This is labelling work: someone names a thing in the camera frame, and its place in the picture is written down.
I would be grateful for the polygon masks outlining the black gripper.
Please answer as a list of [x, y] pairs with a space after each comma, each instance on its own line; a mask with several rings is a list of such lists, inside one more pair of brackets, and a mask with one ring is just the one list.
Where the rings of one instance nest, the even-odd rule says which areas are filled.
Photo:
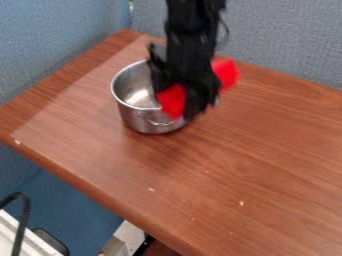
[[211, 67], [217, 44], [217, 19], [165, 22], [166, 47], [148, 44], [153, 94], [179, 83], [185, 88], [183, 116], [191, 120], [216, 103], [220, 82]]

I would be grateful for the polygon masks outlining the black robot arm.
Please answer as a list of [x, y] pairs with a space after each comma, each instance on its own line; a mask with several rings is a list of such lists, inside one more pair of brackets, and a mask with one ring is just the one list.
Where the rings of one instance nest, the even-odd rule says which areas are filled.
[[225, 0], [165, 0], [165, 45], [148, 45], [154, 98], [170, 120], [191, 120], [216, 103], [221, 82], [211, 61]]

